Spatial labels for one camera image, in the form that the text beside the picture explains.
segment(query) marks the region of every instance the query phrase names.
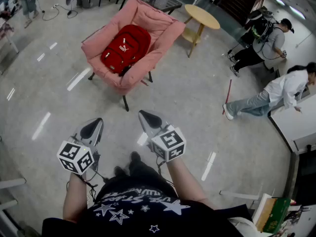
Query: white shirt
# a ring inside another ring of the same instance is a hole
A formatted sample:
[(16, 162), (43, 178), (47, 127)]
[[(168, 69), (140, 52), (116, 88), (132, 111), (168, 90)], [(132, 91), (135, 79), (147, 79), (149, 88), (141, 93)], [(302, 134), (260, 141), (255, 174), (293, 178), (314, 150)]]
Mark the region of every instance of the white shirt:
[(252, 47), (261, 59), (271, 60), (279, 57), (279, 54), (274, 51), (274, 47), (281, 49), (284, 42), (284, 32), (279, 28), (274, 28), (272, 33), (268, 36), (267, 42), (261, 40), (259, 43), (258, 40), (255, 39)]
[(269, 93), (270, 106), (275, 106), (283, 98), (285, 108), (295, 107), (297, 102), (295, 94), (303, 93), (308, 83), (308, 74), (306, 70), (293, 71), (271, 81), (265, 90)]

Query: woman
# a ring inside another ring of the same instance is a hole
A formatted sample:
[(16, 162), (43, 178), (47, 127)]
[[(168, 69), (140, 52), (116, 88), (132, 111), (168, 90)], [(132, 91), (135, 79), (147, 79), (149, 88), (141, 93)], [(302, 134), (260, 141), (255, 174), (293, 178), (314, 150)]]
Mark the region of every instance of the woman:
[(29, 24), (31, 24), (32, 22), (30, 19), (29, 13), (33, 11), (34, 12), (33, 18), (36, 18), (39, 12), (36, 10), (35, 0), (21, 0), (21, 2), (22, 2), (22, 7), (23, 7), (23, 15), (26, 17), (24, 28), (27, 28)]
[(296, 106), (295, 94), (300, 92), (300, 99), (306, 84), (315, 85), (315, 82), (315, 62), (310, 62), (306, 67), (296, 65), (290, 68), (286, 75), (271, 81), (259, 94), (223, 105), (226, 117), (232, 120), (242, 112), (254, 116), (263, 116), (281, 99), (284, 99), (286, 109), (294, 107), (296, 111), (301, 112), (301, 108)]

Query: glossy floor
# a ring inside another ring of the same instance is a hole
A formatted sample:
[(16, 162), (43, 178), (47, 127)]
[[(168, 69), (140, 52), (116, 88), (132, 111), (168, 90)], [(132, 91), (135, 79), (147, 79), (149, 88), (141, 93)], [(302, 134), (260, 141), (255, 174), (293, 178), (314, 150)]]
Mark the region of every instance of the glossy floor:
[[(55, 3), (65, 4), (65, 0), (39, 2), (46, 10), (44, 19), (56, 15), (57, 11), (50, 9)], [(229, 60), (222, 54), (235, 40), (222, 29), (205, 29), (190, 59), (191, 45), (179, 37), (152, 72), (154, 82), (146, 78), (149, 86), (140, 83), (127, 95), (129, 112), (122, 98), (100, 78), (87, 79), (91, 71), (68, 90), (74, 77), (90, 70), (81, 41), (107, 24), (119, 7), (115, 0), (102, 0), (101, 7), (78, 9), (72, 19), (60, 9), (53, 20), (43, 21), (41, 14), (27, 29), (23, 28), (21, 11), (10, 19), (20, 53), (15, 55), (9, 44), (1, 49), (5, 61), (1, 65), (7, 67), (0, 76), (0, 177), (15, 178), (19, 172), (27, 180), (25, 185), (10, 189), (19, 201), (8, 210), (13, 218), (40, 231), (44, 218), (62, 216), (69, 173), (56, 153), (61, 142), (88, 119), (101, 117), (105, 123), (98, 146), (101, 174), (113, 176), (113, 168), (126, 166), (133, 150), (155, 167), (156, 157), (137, 144), (142, 134), (140, 109), (162, 112), (181, 128), (187, 139), (183, 160), (219, 208), (247, 202), (221, 196), (220, 190), (257, 194), (262, 186), (263, 192), (282, 195), (290, 153), (269, 120), (242, 115), (228, 121), (222, 115), (230, 79), (231, 100), (261, 89), (250, 69), (241, 70), (240, 78), (231, 74)], [(181, 21), (188, 18), (183, 8), (172, 16)], [(188, 26), (198, 29), (194, 20)], [(212, 152), (215, 160), (202, 181)], [(165, 166), (162, 172), (169, 177)], [(92, 182), (101, 188), (100, 178)]]

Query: star print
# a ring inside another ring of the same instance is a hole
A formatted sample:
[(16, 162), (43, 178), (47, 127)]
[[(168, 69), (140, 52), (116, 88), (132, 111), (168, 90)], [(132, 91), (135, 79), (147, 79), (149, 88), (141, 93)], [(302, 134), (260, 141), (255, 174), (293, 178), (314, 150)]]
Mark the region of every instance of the star print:
[(108, 204), (108, 205), (101, 204), (101, 207), (99, 207), (98, 209), (95, 209), (94, 211), (102, 211), (102, 216), (104, 217), (104, 215), (107, 213), (108, 210), (115, 209), (114, 207), (111, 207), (111, 205), (112, 204)]
[(147, 212), (148, 210), (150, 210), (150, 208), (148, 207), (148, 205), (142, 205), (142, 208), (140, 210)]
[(150, 227), (150, 229), (149, 229), (149, 231), (153, 231), (153, 233), (155, 233), (156, 231), (159, 231), (160, 229), (158, 228), (158, 225), (155, 225), (155, 226), (152, 226), (152, 225), (150, 225), (151, 227)]
[(118, 212), (110, 211), (110, 213), (112, 214), (112, 218), (109, 221), (116, 220), (120, 225), (122, 225), (123, 219), (129, 218), (128, 216), (123, 214), (123, 209)]
[(167, 206), (164, 211), (174, 211), (176, 214), (181, 215), (181, 209), (190, 208), (188, 205), (181, 205), (180, 200), (176, 200), (173, 203), (161, 202), (163, 205)]

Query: ceiling light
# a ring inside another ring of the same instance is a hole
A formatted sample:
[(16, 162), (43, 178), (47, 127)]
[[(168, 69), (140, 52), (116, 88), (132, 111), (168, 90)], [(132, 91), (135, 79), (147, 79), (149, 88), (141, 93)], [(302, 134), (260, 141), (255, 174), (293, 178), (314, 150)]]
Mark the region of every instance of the ceiling light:
[(285, 3), (282, 2), (282, 0), (276, 0), (279, 4), (285, 5)]
[(292, 6), (290, 6), (291, 10), (295, 12), (297, 15), (299, 15), (301, 18), (306, 19), (306, 17), (301, 13), (299, 10), (294, 9)]

